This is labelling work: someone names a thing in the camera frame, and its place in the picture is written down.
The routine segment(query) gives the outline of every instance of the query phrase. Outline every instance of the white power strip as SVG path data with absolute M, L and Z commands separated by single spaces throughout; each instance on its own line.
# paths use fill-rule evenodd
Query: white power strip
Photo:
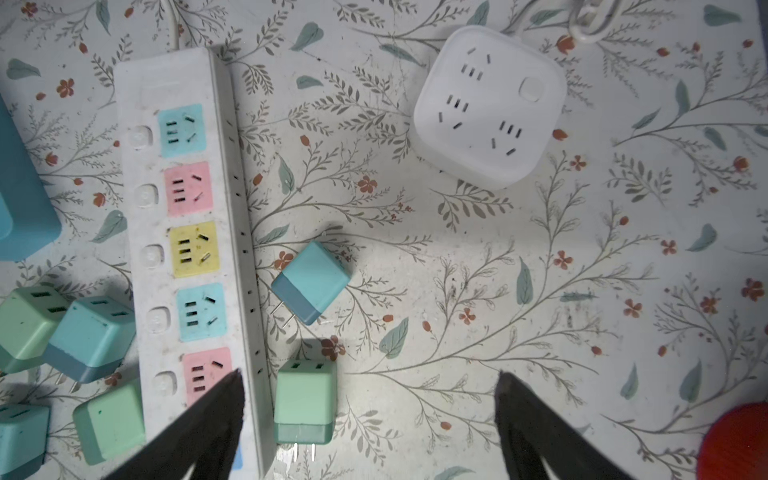
M 192 48 L 114 75 L 147 440 L 240 368 L 230 478 L 262 478 L 276 443 L 229 73 Z

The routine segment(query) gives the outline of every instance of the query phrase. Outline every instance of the red object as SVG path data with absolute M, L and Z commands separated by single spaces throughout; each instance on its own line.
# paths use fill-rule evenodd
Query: red object
M 768 403 L 741 406 L 712 425 L 701 444 L 696 478 L 768 478 Z

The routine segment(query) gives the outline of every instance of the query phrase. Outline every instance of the blue box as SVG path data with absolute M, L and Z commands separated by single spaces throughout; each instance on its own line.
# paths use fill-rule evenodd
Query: blue box
M 272 291 L 305 325 L 312 325 L 349 283 L 349 274 L 318 242 L 310 242 L 272 282 Z
M 0 98 L 0 261 L 21 261 L 61 233 L 61 222 Z
M 0 480 L 22 480 L 40 469 L 51 409 L 0 405 Z
M 75 382 L 90 383 L 119 367 L 135 335 L 133 310 L 108 296 L 81 298 L 70 305 L 43 360 Z

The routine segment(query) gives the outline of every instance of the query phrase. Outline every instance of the socket outlet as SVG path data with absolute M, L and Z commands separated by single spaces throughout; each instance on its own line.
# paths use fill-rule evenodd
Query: socket outlet
M 184 355 L 181 364 L 187 385 L 187 406 L 195 403 L 232 371 L 232 357 L 227 347 L 188 353 Z
M 176 304 L 182 342 L 214 338 L 227 333 L 227 312 L 221 283 L 179 290 Z
M 202 104 L 163 110 L 157 114 L 157 120 L 160 123 L 162 157 L 179 157 L 205 150 Z
M 169 237 L 176 278 L 219 270 L 219 243 L 214 222 L 172 228 Z
M 208 162 L 169 168 L 164 175 L 169 217 L 207 212 L 214 208 Z

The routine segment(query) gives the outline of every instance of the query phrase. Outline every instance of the table surface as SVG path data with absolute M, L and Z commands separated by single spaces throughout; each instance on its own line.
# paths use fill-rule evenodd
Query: table surface
M 339 365 L 334 440 L 270 478 L 505 478 L 500 369 L 632 475 L 694 477 L 709 425 L 768 377 L 768 78 L 755 2 L 718 3 L 627 0 L 592 45 L 565 2 L 532 8 L 518 33 L 568 98 L 534 173 L 491 193 L 424 161 L 411 113 L 447 35 L 511 33 L 520 5 L 177 0 L 182 44 L 233 77 L 271 366 Z M 159 2 L 0 4 L 0 88 L 64 224 L 0 293 L 128 301 L 112 67 L 166 51 Z M 284 326 L 263 286 L 315 238 L 352 282 L 322 324 Z M 122 460 L 89 468 L 71 410 L 136 374 L 134 349 L 73 393 L 49 366 L 0 379 L 0 402 L 54 409 L 36 478 Z

